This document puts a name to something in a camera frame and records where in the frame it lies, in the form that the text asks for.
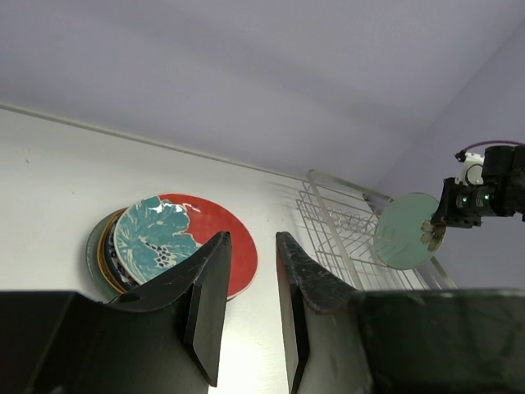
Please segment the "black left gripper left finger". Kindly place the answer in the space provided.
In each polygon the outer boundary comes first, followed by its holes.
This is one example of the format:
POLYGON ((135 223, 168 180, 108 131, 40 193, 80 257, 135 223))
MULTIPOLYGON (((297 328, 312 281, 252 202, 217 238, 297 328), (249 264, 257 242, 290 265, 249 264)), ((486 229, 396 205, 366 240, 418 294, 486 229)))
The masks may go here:
POLYGON ((1 294, 4 393, 205 393, 217 385, 231 236, 108 303, 1 294))

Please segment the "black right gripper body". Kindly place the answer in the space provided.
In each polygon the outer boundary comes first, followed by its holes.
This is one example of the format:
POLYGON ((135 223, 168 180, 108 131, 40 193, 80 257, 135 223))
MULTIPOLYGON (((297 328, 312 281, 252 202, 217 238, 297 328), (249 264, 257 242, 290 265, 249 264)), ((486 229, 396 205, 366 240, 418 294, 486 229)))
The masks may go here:
MULTIPOLYGON (((472 148, 470 145, 459 152, 471 152, 472 148)), ((487 145, 482 156, 483 184, 458 185, 455 183, 456 176, 444 179, 431 224, 472 228, 481 226, 482 219, 486 217, 524 215, 524 147, 487 145)))

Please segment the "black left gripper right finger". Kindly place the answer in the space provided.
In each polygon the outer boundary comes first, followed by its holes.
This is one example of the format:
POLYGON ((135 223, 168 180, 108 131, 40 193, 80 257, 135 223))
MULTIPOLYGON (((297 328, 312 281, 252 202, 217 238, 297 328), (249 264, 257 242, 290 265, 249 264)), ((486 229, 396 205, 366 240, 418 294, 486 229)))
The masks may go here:
POLYGON ((359 291, 276 234, 292 393, 521 393, 519 290, 359 291))

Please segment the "teal blue plate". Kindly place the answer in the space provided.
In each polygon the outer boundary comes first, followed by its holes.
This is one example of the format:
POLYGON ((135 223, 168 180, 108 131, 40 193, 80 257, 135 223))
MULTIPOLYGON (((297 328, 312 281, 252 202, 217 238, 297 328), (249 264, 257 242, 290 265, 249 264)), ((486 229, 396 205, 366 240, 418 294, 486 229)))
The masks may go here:
POLYGON ((104 227, 109 222, 110 216, 103 218, 91 231, 85 246, 85 261, 92 282, 98 288, 105 301, 113 300, 119 292, 105 279, 98 267, 98 241, 103 233, 104 227))

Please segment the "blue floral white plate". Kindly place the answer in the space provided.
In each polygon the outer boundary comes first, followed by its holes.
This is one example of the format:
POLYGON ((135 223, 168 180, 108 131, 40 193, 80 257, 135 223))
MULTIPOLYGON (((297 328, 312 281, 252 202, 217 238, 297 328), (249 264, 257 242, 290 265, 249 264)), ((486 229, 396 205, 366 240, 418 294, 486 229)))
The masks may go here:
POLYGON ((121 266, 120 260, 118 259, 113 240, 115 226, 116 224, 113 223, 109 227, 109 230, 106 234, 104 241, 104 256, 111 274, 125 291, 129 291, 136 288, 138 284, 128 275, 126 270, 121 266))

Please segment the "red teal leaf plate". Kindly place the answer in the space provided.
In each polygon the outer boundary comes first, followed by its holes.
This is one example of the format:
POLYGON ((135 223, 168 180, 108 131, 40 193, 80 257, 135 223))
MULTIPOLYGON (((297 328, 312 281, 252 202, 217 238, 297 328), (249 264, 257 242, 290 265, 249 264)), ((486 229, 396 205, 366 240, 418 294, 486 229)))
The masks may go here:
POLYGON ((231 235, 230 300, 251 285, 258 270, 248 229, 233 213, 206 199, 153 195, 124 209, 115 224, 118 259, 138 286, 190 257, 220 231, 231 235))

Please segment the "mint green plate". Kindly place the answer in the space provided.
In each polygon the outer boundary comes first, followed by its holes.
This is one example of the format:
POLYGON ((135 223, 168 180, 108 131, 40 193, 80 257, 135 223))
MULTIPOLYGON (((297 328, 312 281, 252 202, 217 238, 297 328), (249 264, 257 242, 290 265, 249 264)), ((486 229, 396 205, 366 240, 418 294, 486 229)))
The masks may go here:
POLYGON ((409 270, 432 258, 446 232, 446 227, 431 224, 437 208, 436 198, 424 193, 409 193, 390 203, 373 236, 379 260, 389 268, 409 270))

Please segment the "beige bird pattern plate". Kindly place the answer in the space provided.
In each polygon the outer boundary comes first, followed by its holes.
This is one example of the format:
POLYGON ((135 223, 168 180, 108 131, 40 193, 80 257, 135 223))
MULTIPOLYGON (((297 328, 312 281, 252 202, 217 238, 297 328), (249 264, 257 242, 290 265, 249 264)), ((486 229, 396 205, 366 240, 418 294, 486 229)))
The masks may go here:
POLYGON ((116 275, 113 274, 109 268, 109 264, 105 255, 105 244, 111 225, 120 217, 123 212, 124 209, 119 209, 104 219, 102 230, 100 231, 100 235, 97 239, 96 260, 98 270, 103 277, 104 283, 112 289, 112 297, 118 296, 126 292, 126 290, 122 284, 117 281, 116 275))

